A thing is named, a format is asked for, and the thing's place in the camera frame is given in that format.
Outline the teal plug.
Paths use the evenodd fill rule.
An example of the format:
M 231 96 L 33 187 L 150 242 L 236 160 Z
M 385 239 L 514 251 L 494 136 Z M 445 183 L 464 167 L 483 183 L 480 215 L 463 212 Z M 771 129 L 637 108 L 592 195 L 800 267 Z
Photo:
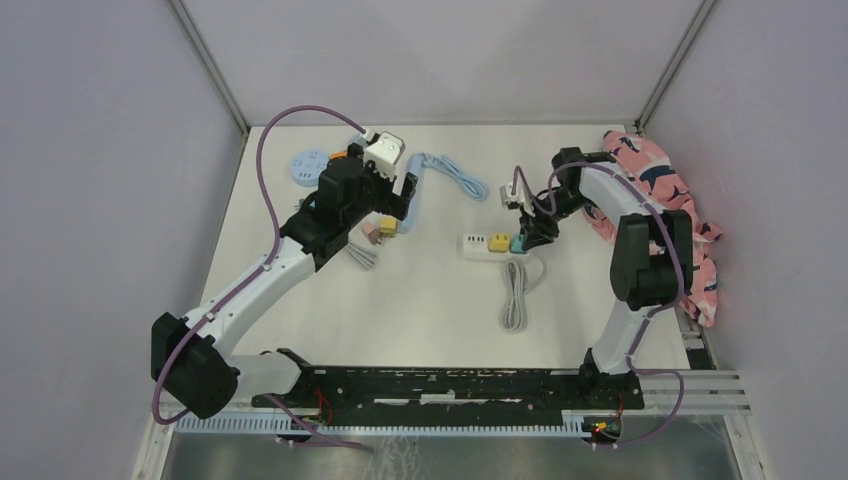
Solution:
M 516 234 L 511 237 L 509 252 L 515 255 L 524 255 L 527 253 L 527 250 L 524 247 L 524 239 L 525 236 L 523 234 Z

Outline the yellow plug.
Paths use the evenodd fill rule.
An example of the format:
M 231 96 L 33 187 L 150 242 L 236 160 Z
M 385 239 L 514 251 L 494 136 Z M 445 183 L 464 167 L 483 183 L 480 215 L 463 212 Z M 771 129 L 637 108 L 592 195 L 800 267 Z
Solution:
M 378 232 L 382 238 L 394 238 L 398 233 L 399 221 L 393 217 L 382 217 L 378 223 Z
M 489 237 L 487 248 L 492 253 L 508 253 L 510 251 L 511 235 L 494 233 Z

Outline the round blue power socket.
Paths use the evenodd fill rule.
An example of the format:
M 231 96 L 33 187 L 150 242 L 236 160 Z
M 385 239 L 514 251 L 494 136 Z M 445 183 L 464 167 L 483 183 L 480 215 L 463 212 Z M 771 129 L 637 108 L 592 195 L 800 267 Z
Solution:
M 292 158 L 289 165 L 292 180 L 301 187 L 316 187 L 329 160 L 330 155 L 319 149 L 300 151 Z

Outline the pink plug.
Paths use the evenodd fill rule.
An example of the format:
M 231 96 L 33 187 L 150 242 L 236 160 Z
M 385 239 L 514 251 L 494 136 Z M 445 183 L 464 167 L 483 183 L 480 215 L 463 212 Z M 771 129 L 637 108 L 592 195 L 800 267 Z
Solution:
M 380 245 L 382 243 L 382 234 L 375 224 L 368 221 L 364 222 L 361 225 L 361 232 L 370 244 Z

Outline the white power strip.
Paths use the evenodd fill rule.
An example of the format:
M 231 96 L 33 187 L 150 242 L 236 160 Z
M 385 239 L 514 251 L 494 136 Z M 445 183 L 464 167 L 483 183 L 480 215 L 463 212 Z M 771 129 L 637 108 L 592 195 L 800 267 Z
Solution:
M 531 258 L 529 253 L 515 255 L 508 253 L 492 253 L 488 251 L 487 244 L 491 235 L 469 233 L 461 237 L 460 249 L 462 257 L 469 261 L 479 262 L 507 262 L 511 260 L 526 262 Z

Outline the long blue power strip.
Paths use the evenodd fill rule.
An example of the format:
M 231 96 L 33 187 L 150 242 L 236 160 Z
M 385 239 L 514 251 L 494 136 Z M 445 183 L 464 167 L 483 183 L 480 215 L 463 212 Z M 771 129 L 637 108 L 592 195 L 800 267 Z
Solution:
M 398 234 L 407 234 L 413 228 L 417 214 L 419 211 L 419 203 L 421 198 L 422 191 L 422 178 L 424 171 L 424 154 L 419 152 L 413 154 L 409 160 L 407 161 L 406 172 L 413 174 L 417 178 L 417 183 L 415 187 L 415 192 L 410 200 L 410 204 L 407 211 L 407 216 L 404 220 L 400 221 L 397 228 Z

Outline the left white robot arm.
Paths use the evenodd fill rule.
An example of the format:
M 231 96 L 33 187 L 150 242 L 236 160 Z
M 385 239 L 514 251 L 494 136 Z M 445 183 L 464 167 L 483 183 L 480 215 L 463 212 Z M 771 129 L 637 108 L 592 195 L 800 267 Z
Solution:
M 152 410 L 168 393 L 186 412 L 208 419 L 234 400 L 278 394 L 291 406 L 307 404 L 314 379 L 294 355 L 237 355 L 235 346 L 284 295 L 321 270 L 349 242 L 349 234 L 376 212 L 406 218 L 418 178 L 408 173 L 400 193 L 371 161 L 343 157 L 329 162 L 316 190 L 275 229 L 269 252 L 223 292 L 181 317 L 164 313 L 151 330 Z

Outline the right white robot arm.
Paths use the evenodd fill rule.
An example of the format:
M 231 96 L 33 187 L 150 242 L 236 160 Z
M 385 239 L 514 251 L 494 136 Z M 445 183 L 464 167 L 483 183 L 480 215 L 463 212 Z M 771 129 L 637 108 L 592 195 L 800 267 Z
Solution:
M 616 302 L 588 352 L 596 370 L 577 382 L 580 400 L 602 408 L 618 393 L 612 375 L 632 371 L 632 357 L 653 317 L 676 306 L 691 287 L 692 218 L 650 199 L 609 153 L 563 148 L 552 167 L 546 188 L 538 193 L 531 191 L 522 169 L 515 168 L 500 189 L 501 201 L 519 213 L 524 252 L 553 243 L 560 221 L 585 207 L 598 208 L 613 225 L 609 278 Z

